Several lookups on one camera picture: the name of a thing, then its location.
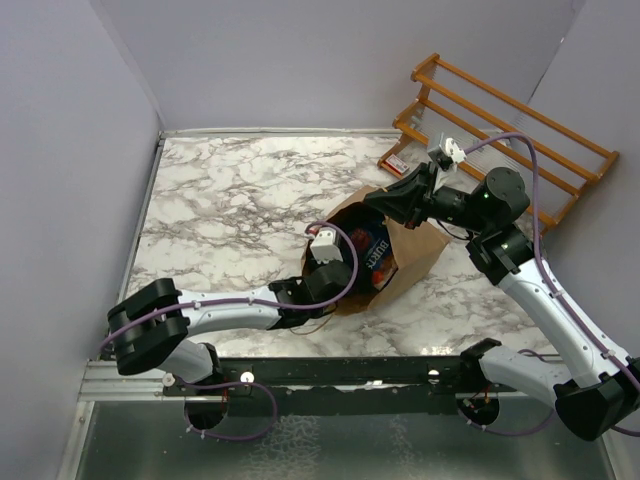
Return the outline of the blue Burts chips bag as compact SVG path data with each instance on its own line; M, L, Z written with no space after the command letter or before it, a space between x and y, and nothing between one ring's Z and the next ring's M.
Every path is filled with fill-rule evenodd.
M384 220L369 221L348 232L360 264L373 273L380 268L396 267L391 240Z

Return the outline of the brown paper bag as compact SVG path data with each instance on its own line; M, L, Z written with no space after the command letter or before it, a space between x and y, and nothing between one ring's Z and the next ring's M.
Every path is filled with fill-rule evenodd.
M386 305L423 280L450 242L425 222L411 230L363 203L365 186L336 206L325 220L343 230L358 254L359 271L349 294L328 311L336 316Z

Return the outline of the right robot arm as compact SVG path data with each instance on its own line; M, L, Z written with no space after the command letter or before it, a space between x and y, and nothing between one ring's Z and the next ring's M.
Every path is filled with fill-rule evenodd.
M470 193L435 183L435 164L422 163L363 202L408 229L434 219L467 230L466 249L476 269L528 314L563 360L544 364L485 339L461 354L461 383L472 391L494 383L527 394L553 407L564 425L587 441L636 411L638 359L588 318L573 319L577 304L515 223L530 204L520 174L494 168Z

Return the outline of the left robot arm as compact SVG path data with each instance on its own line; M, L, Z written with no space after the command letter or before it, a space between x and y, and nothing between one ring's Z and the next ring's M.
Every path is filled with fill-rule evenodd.
M206 395L220 385L213 346L196 335L229 330L290 329L330 313L355 284L360 262L348 235L334 226L317 231L309 250L314 269L235 293L179 289L170 278L151 282L107 314L117 371L133 376L159 369Z

